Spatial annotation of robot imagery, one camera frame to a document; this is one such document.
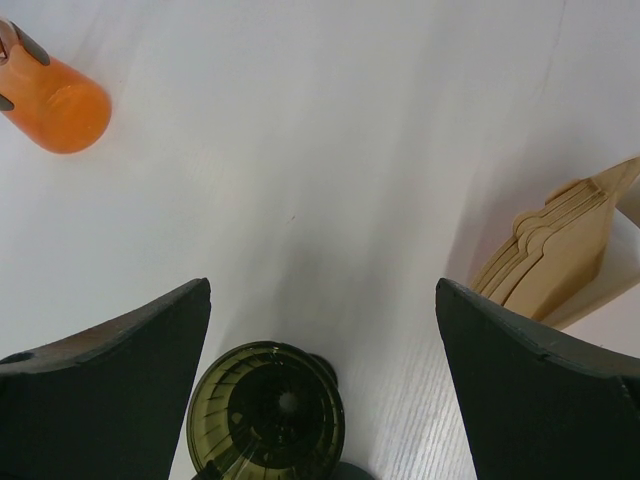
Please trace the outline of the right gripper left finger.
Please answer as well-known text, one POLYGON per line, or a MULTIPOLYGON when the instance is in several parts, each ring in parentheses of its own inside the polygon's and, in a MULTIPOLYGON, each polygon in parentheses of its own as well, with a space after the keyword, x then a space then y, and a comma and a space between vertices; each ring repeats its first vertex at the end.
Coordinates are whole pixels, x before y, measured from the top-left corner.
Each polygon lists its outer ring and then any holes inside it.
POLYGON ((192 280, 1 361, 4 479, 166 479, 209 324, 192 280))

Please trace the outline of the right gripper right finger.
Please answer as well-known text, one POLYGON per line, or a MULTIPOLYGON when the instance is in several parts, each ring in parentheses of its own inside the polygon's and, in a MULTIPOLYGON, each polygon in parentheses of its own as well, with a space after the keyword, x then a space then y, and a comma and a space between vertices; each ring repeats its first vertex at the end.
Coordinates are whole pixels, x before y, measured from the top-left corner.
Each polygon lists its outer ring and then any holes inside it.
POLYGON ((478 478, 638 478, 637 358, 446 278, 435 310, 478 478))

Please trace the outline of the brown coffee filter stack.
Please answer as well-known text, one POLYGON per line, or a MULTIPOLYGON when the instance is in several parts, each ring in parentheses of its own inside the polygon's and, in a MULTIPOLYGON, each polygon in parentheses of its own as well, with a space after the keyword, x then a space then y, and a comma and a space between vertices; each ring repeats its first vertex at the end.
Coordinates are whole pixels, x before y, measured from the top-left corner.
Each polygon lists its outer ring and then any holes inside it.
POLYGON ((537 211, 519 214, 511 236, 470 289, 539 323, 595 279, 607 249, 614 211, 639 178, 639 159, 626 160, 554 191, 537 211))

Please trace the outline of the orange glass flask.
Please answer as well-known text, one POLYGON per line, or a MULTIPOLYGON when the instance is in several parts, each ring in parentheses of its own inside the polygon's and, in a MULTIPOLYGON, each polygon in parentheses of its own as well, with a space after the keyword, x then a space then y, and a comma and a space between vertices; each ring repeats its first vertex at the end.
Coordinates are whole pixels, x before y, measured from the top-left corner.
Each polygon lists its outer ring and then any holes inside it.
POLYGON ((112 114, 106 90, 1 20, 1 113, 41 148, 72 154, 93 145, 112 114))

